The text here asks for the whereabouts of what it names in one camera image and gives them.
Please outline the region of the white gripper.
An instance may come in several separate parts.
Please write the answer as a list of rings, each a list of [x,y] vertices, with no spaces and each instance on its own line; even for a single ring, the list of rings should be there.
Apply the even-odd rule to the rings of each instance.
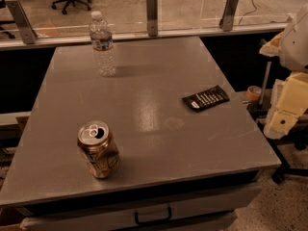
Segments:
[[[279,56],[282,36],[283,33],[279,33],[266,42],[259,53],[267,57]],[[272,97],[274,109],[269,109],[263,133],[269,139],[280,140],[308,109],[308,74],[292,72],[284,81],[276,79]]]

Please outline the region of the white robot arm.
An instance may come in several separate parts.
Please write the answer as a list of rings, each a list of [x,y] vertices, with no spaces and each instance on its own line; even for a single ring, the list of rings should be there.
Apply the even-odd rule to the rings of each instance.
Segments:
[[[308,5],[294,14],[284,31],[265,43],[259,53],[278,57],[280,65],[291,71],[284,81],[274,82],[263,129],[267,138],[280,140],[308,110]]]

